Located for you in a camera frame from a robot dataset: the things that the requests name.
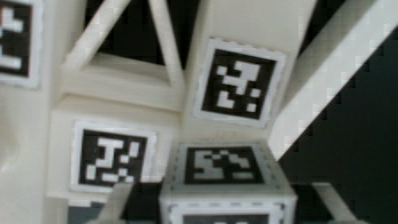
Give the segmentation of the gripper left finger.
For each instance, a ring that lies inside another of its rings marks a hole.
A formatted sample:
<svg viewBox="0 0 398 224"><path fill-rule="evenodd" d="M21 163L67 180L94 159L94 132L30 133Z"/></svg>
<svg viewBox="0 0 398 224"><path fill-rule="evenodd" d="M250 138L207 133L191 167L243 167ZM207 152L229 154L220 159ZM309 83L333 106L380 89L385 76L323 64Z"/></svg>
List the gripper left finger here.
<svg viewBox="0 0 398 224"><path fill-rule="evenodd" d="M150 214L133 183L113 186L99 215L86 224L150 224Z"/></svg>

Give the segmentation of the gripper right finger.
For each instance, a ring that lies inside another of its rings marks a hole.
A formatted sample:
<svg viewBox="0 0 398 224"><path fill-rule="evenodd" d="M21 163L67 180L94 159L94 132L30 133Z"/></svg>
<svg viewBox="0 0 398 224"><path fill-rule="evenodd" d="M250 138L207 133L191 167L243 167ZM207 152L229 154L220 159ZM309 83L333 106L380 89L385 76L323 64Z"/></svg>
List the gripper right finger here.
<svg viewBox="0 0 398 224"><path fill-rule="evenodd" d="M293 224L367 224L348 208L330 183L291 185L298 199Z"/></svg>

